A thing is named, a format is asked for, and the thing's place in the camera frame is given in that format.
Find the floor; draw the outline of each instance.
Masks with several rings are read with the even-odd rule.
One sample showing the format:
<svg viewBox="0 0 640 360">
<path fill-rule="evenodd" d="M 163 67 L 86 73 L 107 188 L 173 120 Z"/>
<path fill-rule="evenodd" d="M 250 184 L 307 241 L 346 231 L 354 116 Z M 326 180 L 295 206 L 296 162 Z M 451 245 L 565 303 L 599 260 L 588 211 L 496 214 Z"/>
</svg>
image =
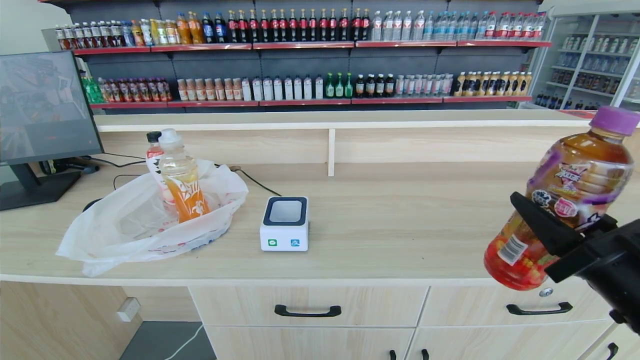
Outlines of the floor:
<svg viewBox="0 0 640 360">
<path fill-rule="evenodd" d="M 173 355 L 200 327 L 199 322 L 143 322 L 120 360 L 165 360 Z M 172 360 L 215 360 L 204 331 Z"/>
</svg>

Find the black handle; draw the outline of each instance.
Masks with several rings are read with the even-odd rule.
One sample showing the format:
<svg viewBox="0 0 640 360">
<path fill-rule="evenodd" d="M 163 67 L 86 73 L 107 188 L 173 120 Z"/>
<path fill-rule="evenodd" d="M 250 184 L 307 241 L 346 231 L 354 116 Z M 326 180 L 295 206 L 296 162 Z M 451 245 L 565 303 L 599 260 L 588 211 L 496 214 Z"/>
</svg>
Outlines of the black handle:
<svg viewBox="0 0 640 360">
<path fill-rule="evenodd" d="M 517 306 L 516 304 L 509 304 L 507 305 L 507 310 L 514 315 L 552 315 L 568 313 L 573 309 L 573 306 L 566 301 L 558 303 L 558 306 L 560 307 L 558 310 L 526 311 L 520 309 L 520 306 Z"/>
<path fill-rule="evenodd" d="M 285 305 L 276 305 L 274 312 L 280 316 L 290 316 L 292 318 L 333 318 L 342 314 L 342 308 L 339 305 L 334 305 L 329 307 L 329 312 L 324 314 L 300 314 L 288 312 Z"/>
<path fill-rule="evenodd" d="M 611 360 L 618 353 L 618 346 L 616 343 L 610 343 L 607 345 L 607 348 L 609 349 L 609 357 L 607 360 Z"/>
</svg>

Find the white cable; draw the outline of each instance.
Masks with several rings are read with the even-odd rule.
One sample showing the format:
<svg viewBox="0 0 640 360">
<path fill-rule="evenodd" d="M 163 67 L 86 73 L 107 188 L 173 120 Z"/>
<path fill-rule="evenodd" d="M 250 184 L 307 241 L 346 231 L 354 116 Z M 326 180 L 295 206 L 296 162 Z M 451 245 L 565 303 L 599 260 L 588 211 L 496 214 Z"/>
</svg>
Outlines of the white cable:
<svg viewBox="0 0 640 360">
<path fill-rule="evenodd" d="M 196 336 L 198 336 L 198 333 L 200 332 L 200 330 L 202 330 L 202 328 L 204 327 L 204 324 L 201 325 L 198 330 L 196 330 L 196 333 L 191 337 L 191 339 L 188 339 L 187 342 L 185 342 L 184 344 L 182 344 L 181 347 L 178 348 L 178 350 L 176 350 L 173 355 L 171 355 L 170 357 L 167 357 L 165 360 L 171 360 L 173 359 L 179 352 L 180 350 L 182 350 L 182 348 L 184 348 L 185 346 L 187 346 L 187 344 L 189 344 L 191 342 L 191 340 L 195 339 Z"/>
</svg>

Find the white plastic bag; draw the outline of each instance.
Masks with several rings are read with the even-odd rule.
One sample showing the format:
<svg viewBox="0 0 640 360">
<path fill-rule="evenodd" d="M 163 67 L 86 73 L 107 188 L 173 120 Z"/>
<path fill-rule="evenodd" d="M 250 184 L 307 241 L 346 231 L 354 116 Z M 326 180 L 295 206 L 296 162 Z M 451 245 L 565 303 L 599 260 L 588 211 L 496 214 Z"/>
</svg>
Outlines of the white plastic bag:
<svg viewBox="0 0 640 360">
<path fill-rule="evenodd" d="M 224 234 L 249 190 L 226 165 L 198 160 L 200 187 L 211 212 L 178 224 L 166 211 L 151 174 L 121 186 L 81 213 L 67 229 L 56 255 L 84 261 L 83 273 L 98 276 L 126 261 L 172 258 Z"/>
</svg>

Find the counter top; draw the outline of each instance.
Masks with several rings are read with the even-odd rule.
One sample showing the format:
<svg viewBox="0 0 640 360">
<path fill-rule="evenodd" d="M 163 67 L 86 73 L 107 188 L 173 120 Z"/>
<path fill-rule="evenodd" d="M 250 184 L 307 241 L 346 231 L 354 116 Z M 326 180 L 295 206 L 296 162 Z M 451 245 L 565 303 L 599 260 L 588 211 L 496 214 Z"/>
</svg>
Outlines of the counter top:
<svg viewBox="0 0 640 360">
<path fill-rule="evenodd" d="M 259 224 L 270 194 L 245 179 L 250 193 L 227 234 L 175 258 L 124 263 L 97 278 L 82 263 L 54 255 L 67 226 L 91 200 L 112 191 L 117 174 L 144 166 L 103 167 L 83 176 L 57 203 L 0 213 L 4 281 L 187 286 L 241 281 L 488 279 L 483 253 L 512 212 L 535 163 L 247 165 L 243 170 L 283 195 L 308 196 L 306 253 L 263 252 Z M 118 178 L 117 184 L 123 184 Z M 639 216 L 635 176 L 609 214 L 621 224 Z"/>
</svg>

